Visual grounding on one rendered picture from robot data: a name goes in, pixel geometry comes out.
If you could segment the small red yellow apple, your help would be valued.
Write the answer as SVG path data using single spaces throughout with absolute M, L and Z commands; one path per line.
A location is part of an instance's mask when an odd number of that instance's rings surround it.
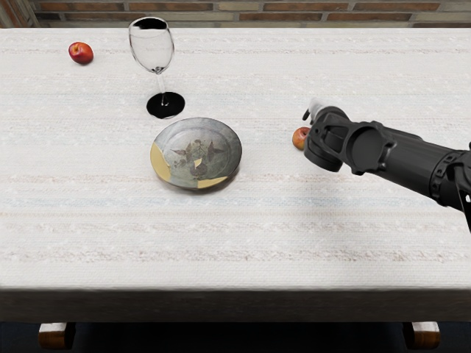
M 310 128 L 306 126 L 299 127 L 293 132 L 291 142 L 296 149 L 300 151 L 304 150 L 305 140 L 309 132 L 310 132 Z

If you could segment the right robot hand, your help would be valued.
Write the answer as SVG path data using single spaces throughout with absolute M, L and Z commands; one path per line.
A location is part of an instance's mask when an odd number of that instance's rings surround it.
M 302 119 L 307 121 L 308 118 L 310 119 L 310 124 L 312 124 L 316 119 L 320 112 L 326 108 L 326 104 L 319 100 L 318 98 L 312 98 L 309 102 L 308 109 L 305 111 Z

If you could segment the clear wine glass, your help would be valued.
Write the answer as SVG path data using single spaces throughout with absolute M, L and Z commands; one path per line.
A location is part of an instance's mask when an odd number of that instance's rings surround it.
M 159 92 L 148 100 L 148 113 L 159 119 L 180 114 L 185 99 L 179 93 L 167 91 L 163 81 L 163 72 L 174 57 L 174 41 L 167 22 L 156 17 L 139 18 L 129 25 L 128 37 L 135 61 L 157 77 Z

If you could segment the grey patterned plate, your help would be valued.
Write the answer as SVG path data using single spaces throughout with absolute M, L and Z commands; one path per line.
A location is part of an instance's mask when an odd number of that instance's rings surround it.
M 150 160 L 170 185 L 200 190 L 227 181 L 237 170 L 242 146 L 238 135 L 212 118 L 187 118 L 170 124 L 155 138 Z

